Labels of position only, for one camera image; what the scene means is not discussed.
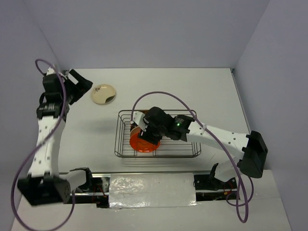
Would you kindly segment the brown yellow patterned plate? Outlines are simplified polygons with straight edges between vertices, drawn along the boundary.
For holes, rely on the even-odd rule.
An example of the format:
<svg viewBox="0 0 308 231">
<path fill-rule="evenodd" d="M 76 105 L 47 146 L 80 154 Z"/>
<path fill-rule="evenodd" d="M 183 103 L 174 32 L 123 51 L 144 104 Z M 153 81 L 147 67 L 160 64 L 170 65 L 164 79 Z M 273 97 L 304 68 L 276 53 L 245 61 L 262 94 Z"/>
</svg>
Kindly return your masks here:
<svg viewBox="0 0 308 231">
<path fill-rule="evenodd" d="M 134 111 L 132 114 L 132 120 L 130 122 L 130 137 L 138 135 L 140 130 L 147 127 L 144 117 L 148 110 Z"/>
</svg>

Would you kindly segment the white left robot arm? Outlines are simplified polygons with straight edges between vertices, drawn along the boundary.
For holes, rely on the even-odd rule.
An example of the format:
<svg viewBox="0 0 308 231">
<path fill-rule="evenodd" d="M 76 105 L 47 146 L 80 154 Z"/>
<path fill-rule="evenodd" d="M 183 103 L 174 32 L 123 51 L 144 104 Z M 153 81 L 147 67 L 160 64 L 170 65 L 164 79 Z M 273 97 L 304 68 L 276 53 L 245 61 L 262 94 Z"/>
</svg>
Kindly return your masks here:
<svg viewBox="0 0 308 231">
<path fill-rule="evenodd" d="M 58 157 L 69 107 L 87 93 L 93 83 L 74 69 L 60 73 L 49 68 L 42 80 L 44 92 L 36 110 L 39 149 L 35 152 L 25 178 L 17 181 L 17 188 L 32 206 L 55 203 L 66 204 L 77 188 L 89 192 L 94 179 L 88 167 L 59 174 Z"/>
</svg>

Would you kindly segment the cream plate with brown patch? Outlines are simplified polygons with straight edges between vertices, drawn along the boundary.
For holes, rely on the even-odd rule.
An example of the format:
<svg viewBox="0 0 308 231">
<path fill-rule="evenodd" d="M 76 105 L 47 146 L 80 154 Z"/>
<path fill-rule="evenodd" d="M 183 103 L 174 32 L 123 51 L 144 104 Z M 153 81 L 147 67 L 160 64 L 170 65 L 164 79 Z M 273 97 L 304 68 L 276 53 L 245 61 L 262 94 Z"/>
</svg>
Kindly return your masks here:
<svg viewBox="0 0 308 231">
<path fill-rule="evenodd" d="M 100 84 L 93 88 L 91 100 L 98 105 L 111 103 L 116 97 L 116 90 L 109 84 Z"/>
</svg>

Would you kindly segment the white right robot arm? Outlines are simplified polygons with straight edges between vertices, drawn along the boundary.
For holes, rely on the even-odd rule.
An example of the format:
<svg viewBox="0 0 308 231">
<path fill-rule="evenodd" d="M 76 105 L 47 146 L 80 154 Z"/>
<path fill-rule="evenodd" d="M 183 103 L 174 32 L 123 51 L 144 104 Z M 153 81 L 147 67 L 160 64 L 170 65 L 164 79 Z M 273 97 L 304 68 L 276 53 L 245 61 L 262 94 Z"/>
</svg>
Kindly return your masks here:
<svg viewBox="0 0 308 231">
<path fill-rule="evenodd" d="M 199 124 L 193 115 L 172 116 L 158 107 L 152 107 L 147 113 L 134 112 L 131 122 L 140 127 L 139 137 L 151 144 L 158 144 L 163 137 L 167 137 L 227 151 L 231 159 L 214 164 L 210 171 L 209 183 L 214 188 L 222 187 L 238 175 L 254 179 L 263 176 L 268 148 L 257 131 L 235 133 Z"/>
</svg>

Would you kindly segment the orange plastic plate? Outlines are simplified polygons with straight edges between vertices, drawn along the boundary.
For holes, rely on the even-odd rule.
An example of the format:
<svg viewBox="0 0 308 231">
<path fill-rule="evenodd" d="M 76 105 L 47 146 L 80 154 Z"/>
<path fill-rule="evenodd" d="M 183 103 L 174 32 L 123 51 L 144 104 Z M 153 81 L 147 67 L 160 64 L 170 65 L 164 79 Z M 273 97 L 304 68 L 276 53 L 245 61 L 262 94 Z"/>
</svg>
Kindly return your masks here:
<svg viewBox="0 0 308 231">
<path fill-rule="evenodd" d="M 130 137 L 129 144 L 131 148 L 137 152 L 150 153 L 158 149 L 160 142 L 158 144 L 151 144 L 143 139 L 140 139 L 138 135 Z"/>
</svg>

